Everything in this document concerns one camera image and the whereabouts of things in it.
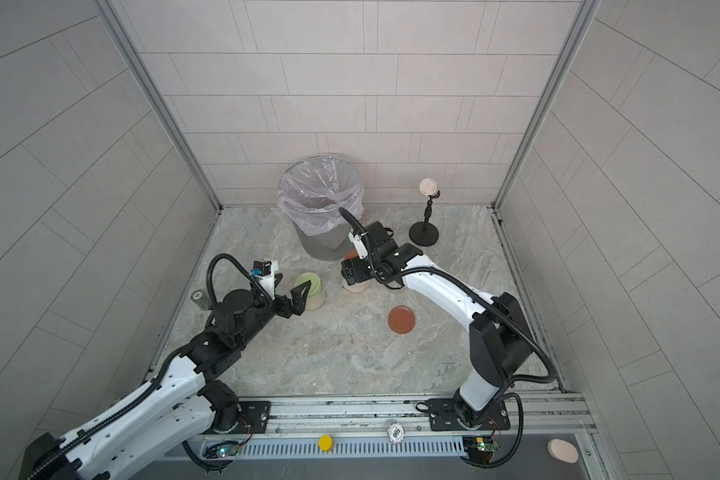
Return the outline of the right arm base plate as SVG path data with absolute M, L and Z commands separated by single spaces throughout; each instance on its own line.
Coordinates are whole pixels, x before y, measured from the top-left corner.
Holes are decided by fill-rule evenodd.
M 419 401 L 415 409 L 429 418 L 432 431 L 509 430 L 511 422 L 503 401 L 490 402 L 474 412 L 466 403 L 453 398 L 430 398 Z

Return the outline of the red jar lid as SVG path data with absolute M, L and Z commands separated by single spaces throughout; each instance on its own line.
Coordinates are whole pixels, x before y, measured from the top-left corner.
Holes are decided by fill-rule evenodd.
M 416 317 L 414 312 L 406 306 L 394 307 L 388 315 L 389 328 L 400 335 L 410 333 L 416 325 Z

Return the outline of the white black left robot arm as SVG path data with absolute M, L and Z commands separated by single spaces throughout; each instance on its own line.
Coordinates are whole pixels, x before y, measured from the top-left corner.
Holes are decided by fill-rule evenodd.
M 280 274 L 251 276 L 249 289 L 213 301 L 210 325 L 171 352 L 154 377 L 104 413 L 59 438 L 44 434 L 25 450 L 22 479 L 129 479 L 162 454 L 209 429 L 229 431 L 237 395 L 219 376 L 274 317 L 300 315 L 310 284 L 287 296 Z

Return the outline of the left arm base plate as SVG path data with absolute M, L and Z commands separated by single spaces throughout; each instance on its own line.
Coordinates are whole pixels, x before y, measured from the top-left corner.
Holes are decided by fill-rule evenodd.
M 263 434 L 270 416 L 269 401 L 242 401 L 215 414 L 208 432 L 218 435 Z

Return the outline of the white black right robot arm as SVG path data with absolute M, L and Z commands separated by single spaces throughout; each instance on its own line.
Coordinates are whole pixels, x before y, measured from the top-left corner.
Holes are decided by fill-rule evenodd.
M 418 247 L 397 245 L 379 222 L 363 226 L 355 218 L 349 239 L 358 256 L 342 262 L 349 285 L 375 280 L 389 288 L 408 288 L 448 313 L 466 331 L 472 365 L 455 394 L 454 414 L 468 428 L 480 426 L 486 409 L 510 388 L 511 378 L 531 356 L 529 334 L 517 300 L 476 290 L 441 270 Z

